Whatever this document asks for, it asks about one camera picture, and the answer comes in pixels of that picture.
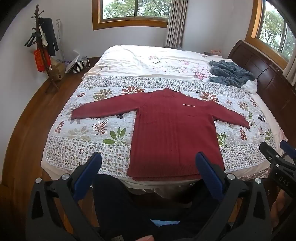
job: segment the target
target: sweater sleeve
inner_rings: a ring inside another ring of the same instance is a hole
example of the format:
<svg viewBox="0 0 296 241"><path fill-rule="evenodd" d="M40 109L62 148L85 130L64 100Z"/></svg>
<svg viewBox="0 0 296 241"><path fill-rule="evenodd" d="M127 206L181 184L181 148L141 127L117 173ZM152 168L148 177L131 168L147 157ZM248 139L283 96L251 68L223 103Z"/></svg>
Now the sweater sleeve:
<svg viewBox="0 0 296 241"><path fill-rule="evenodd" d="M235 111L229 110L214 101L208 101L206 109L207 112L210 113L214 119L250 129L249 122L246 121L246 119L242 115L236 113Z"/></svg>
<svg viewBox="0 0 296 241"><path fill-rule="evenodd" d="M150 97L151 93L140 92L86 103L72 111L71 120L77 118L103 118L134 111L142 106Z"/></svg>

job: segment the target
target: wooden floor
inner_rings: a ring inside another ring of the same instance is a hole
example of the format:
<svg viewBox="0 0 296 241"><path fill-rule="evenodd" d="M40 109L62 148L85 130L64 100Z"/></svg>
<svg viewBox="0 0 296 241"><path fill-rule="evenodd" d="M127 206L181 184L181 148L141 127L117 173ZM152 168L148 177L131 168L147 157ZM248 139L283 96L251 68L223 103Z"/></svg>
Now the wooden floor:
<svg viewBox="0 0 296 241"><path fill-rule="evenodd" d="M90 59L91 67L98 59ZM58 83L59 92L51 87L49 92L45 94L49 84L46 81L20 117L7 148L2 183L0 184L0 229L3 229L0 230L0 237L8 228L6 233L9 233L10 237L6 237L7 240L8 238L12 240L25 239L25 216L34 181L37 177L51 180L40 166L48 133L64 105L81 83L82 76L88 70L84 69L79 74L67 74ZM93 225L97 226L92 202L90 192L79 204L86 217ZM62 216L64 216L66 228L71 230L71 226L67 225L67 218L64 214Z"/></svg>

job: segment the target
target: beige curtain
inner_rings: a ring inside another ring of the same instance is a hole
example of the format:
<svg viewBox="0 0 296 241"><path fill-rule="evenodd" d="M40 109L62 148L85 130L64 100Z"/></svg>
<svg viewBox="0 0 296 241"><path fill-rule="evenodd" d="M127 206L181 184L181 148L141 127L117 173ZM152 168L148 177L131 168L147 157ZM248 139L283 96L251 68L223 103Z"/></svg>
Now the beige curtain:
<svg viewBox="0 0 296 241"><path fill-rule="evenodd" d="M296 86L296 46L287 67L283 71L283 75L292 86Z"/></svg>
<svg viewBox="0 0 296 241"><path fill-rule="evenodd" d="M170 16L164 46L179 48L182 46L188 0L172 0Z"/></svg>

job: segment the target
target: screw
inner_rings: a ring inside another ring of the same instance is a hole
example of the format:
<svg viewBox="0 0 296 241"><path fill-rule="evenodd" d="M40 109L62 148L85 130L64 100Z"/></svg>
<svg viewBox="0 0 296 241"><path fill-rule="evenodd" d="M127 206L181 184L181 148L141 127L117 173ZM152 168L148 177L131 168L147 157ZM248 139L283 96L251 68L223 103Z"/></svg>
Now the screw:
<svg viewBox="0 0 296 241"><path fill-rule="evenodd" d="M232 173L227 174L227 178L229 180L234 180L235 179L235 175L233 175Z"/></svg>
<svg viewBox="0 0 296 241"><path fill-rule="evenodd" d="M62 175L63 180L68 180L69 177L70 177L70 175L68 173L65 173L65 174Z"/></svg>
<svg viewBox="0 0 296 241"><path fill-rule="evenodd" d="M255 178L255 182L260 184L261 183L261 179L260 178Z"/></svg>
<svg viewBox="0 0 296 241"><path fill-rule="evenodd" d="M39 184L41 181L42 181L42 178L38 177L36 178L35 183Z"/></svg>

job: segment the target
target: window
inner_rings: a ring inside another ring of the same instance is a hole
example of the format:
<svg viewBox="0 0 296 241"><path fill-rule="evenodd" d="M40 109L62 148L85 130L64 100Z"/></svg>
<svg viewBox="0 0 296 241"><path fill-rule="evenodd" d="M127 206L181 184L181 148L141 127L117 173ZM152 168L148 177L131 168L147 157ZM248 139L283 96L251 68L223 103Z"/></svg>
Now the window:
<svg viewBox="0 0 296 241"><path fill-rule="evenodd" d="M93 0L93 29L121 26L166 28L171 0Z"/></svg>
<svg viewBox="0 0 296 241"><path fill-rule="evenodd" d="M261 50L282 69L292 56L296 39L280 13L266 0L254 0L246 42Z"/></svg>
<svg viewBox="0 0 296 241"><path fill-rule="evenodd" d="M289 60L295 47L295 37L280 13L269 2L263 2L257 38Z"/></svg>

